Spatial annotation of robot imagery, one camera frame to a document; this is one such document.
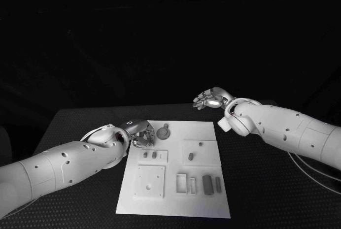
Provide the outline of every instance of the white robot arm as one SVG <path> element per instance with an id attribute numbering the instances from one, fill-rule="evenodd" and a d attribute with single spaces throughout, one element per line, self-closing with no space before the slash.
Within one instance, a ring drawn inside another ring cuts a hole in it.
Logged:
<path id="1" fill-rule="evenodd" d="M 276 148 L 309 157 L 341 170 L 341 128 L 305 114 L 262 105 L 249 98 L 236 98 L 214 87 L 194 99 L 194 107 L 221 107 L 224 117 L 218 122 L 227 132 L 239 135 L 257 134 Z"/>
<path id="2" fill-rule="evenodd" d="M 137 148 L 153 146 L 155 130 L 146 120 L 135 119 L 120 127 L 109 124 L 93 130 L 81 141 L 0 167 L 0 219 L 41 196 L 116 166 L 127 155 L 130 140 Z"/>

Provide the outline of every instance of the dark wall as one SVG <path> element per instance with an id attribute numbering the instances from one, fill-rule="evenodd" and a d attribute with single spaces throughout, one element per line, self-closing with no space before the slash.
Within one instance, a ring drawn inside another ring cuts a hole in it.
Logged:
<path id="1" fill-rule="evenodd" d="M 273 99 L 337 125 L 338 4 L 9 3 L 0 15 L 0 121 L 18 159 L 32 154 L 61 108 L 189 103 L 214 86 L 236 97 Z"/>

